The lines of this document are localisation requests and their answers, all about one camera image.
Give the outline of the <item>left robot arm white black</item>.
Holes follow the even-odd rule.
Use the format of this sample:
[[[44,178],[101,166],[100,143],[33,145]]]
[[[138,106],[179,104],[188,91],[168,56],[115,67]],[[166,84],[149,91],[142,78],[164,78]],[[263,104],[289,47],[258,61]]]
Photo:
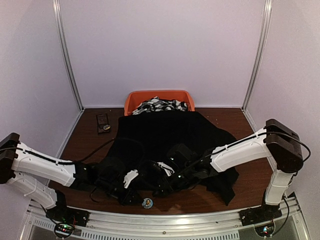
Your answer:
[[[73,205],[70,198],[58,189],[37,182],[35,176],[83,193],[101,189],[123,206],[143,202],[139,193],[129,188],[138,176],[136,169],[119,173],[114,182],[107,181],[107,177],[112,177],[116,170],[122,170],[123,166],[117,158],[106,158],[90,164],[80,160],[63,160],[29,148],[20,142],[19,137],[19,134],[13,132],[0,142],[0,182],[15,186],[25,196],[52,212],[61,222],[72,218],[70,208]]]

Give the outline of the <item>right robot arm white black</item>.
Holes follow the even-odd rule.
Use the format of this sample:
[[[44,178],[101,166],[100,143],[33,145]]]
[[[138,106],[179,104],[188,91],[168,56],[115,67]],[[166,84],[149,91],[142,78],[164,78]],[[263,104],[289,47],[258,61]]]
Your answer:
[[[304,143],[294,131],[275,119],[269,119],[264,128],[252,135],[216,147],[198,160],[188,161],[177,172],[164,163],[159,163],[166,170],[167,176],[162,178],[158,192],[170,194],[186,188],[192,181],[218,177],[233,167],[257,159],[273,158],[276,168],[264,191],[261,206],[242,211],[242,214],[256,214],[259,220],[266,221],[272,215],[279,214],[285,191],[304,165],[303,146]]]

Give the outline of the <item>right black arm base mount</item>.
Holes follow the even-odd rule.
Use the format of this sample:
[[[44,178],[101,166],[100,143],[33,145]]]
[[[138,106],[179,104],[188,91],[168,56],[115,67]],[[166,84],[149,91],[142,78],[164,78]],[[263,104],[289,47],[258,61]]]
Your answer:
[[[256,225],[282,216],[278,205],[261,205],[238,212],[243,226]]]

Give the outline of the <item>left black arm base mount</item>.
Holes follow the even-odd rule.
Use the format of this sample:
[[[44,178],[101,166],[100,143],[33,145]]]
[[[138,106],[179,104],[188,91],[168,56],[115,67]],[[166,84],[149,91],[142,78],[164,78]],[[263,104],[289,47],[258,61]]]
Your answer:
[[[53,208],[46,209],[46,215],[55,222],[86,227],[90,214],[86,210],[67,206],[55,206]]]

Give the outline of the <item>black t-shirt blue logo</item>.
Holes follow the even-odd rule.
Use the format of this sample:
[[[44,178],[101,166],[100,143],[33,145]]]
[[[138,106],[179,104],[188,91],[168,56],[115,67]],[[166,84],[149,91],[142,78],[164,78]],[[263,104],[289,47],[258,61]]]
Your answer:
[[[106,157],[132,161],[139,166],[139,175],[129,185],[139,193],[155,189],[150,184],[150,154],[166,152],[172,146],[185,144],[198,155],[205,155],[217,147],[230,144],[235,138],[213,125],[196,111],[163,111],[123,116],[118,119],[116,138]],[[225,204],[235,197],[233,185],[238,179],[235,168],[220,176],[203,179],[198,185],[220,195]]]

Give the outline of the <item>round picture brooch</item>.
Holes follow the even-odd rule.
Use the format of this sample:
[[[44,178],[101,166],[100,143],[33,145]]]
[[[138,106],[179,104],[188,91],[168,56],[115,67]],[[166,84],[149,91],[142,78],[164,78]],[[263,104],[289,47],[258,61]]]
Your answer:
[[[150,209],[150,208],[152,208],[153,207],[153,200],[152,199],[150,199],[150,198],[144,198],[143,199],[143,202],[142,202],[142,206],[143,206],[143,208],[145,208],[145,209]]]

